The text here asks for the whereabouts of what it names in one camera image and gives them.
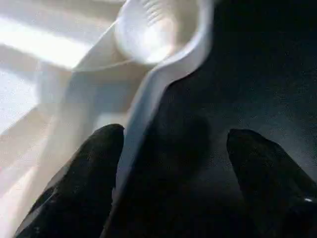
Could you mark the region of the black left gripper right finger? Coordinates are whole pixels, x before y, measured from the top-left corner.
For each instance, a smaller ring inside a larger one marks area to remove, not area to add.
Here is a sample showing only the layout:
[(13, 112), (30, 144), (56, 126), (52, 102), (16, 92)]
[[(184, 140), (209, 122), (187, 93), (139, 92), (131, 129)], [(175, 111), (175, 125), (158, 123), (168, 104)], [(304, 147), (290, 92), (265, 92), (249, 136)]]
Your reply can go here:
[(261, 237), (317, 236), (317, 184), (279, 144), (249, 129), (231, 129), (226, 148)]

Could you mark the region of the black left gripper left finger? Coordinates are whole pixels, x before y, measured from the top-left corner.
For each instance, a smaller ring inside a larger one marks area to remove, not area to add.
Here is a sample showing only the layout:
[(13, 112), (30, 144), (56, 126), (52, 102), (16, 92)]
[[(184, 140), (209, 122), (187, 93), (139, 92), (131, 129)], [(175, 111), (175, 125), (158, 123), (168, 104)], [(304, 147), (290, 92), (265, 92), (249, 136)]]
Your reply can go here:
[(95, 130), (52, 177), (14, 237), (100, 237), (112, 208), (123, 143), (120, 124)]

